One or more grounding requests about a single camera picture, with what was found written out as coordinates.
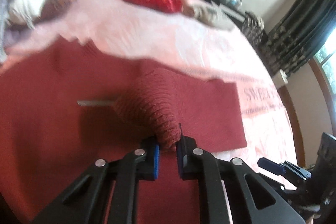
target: black and white garment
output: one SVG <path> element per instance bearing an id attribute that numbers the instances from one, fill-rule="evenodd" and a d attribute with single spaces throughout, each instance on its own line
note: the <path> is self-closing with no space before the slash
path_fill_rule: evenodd
<path id="1" fill-rule="evenodd" d="M 263 37 L 264 21 L 261 17 L 256 16 L 252 12 L 245 12 L 245 20 L 241 28 L 241 32 L 245 35 L 253 48 L 256 48 Z"/>

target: curtain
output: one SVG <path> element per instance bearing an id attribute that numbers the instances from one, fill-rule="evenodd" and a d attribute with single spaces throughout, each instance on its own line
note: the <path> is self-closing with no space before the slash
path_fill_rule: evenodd
<path id="1" fill-rule="evenodd" d="M 258 51 L 271 76 L 280 69 L 289 76 L 317 53 L 335 27 L 335 0 L 296 0 Z"/>

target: bed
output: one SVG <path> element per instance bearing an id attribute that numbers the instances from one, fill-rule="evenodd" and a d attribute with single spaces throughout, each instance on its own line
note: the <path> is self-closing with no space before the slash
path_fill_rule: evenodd
<path id="1" fill-rule="evenodd" d="M 90 38 L 107 54 L 153 58 L 197 78 L 236 82 L 248 146 L 215 156 L 240 157 L 256 172 L 293 187 L 257 166 L 261 157 L 296 164 L 293 134 L 271 77 L 229 18 L 226 30 L 217 30 L 181 14 L 165 15 L 122 0 L 79 0 L 65 15 L 34 30 L 7 32 L 8 60 L 1 71 L 45 49 L 58 34 L 81 43 Z"/>

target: bed sheet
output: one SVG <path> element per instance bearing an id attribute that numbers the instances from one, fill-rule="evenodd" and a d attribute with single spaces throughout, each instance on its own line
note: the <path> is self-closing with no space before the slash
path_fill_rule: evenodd
<path id="1" fill-rule="evenodd" d="M 77 37 L 81 43 L 90 38 L 105 53 L 153 58 L 197 78 L 236 82 L 248 146 L 212 152 L 223 160 L 240 157 L 256 172 L 293 188 L 257 166 L 261 157 L 296 164 L 293 134 L 271 77 L 229 18 L 226 30 L 218 30 L 181 14 L 166 15 L 122 0 L 79 0 L 65 15 L 34 30 L 7 32 L 9 58 L 0 72 L 48 47 L 58 35 Z"/>

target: window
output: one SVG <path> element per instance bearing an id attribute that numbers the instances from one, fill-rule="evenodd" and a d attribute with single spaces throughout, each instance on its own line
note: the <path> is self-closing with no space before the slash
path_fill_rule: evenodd
<path id="1" fill-rule="evenodd" d="M 315 59 L 322 67 L 333 95 L 336 95 L 336 29 L 317 52 Z"/>

